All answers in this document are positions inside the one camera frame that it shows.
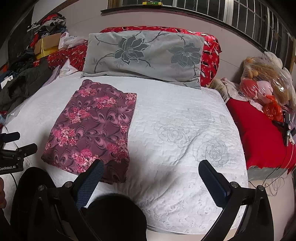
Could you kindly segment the person's left hand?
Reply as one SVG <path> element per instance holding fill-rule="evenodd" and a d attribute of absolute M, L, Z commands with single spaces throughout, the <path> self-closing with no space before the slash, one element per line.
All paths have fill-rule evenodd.
<path fill-rule="evenodd" d="M 0 209 L 4 209 L 6 207 L 6 198 L 4 192 L 4 181 L 0 178 Z"/>

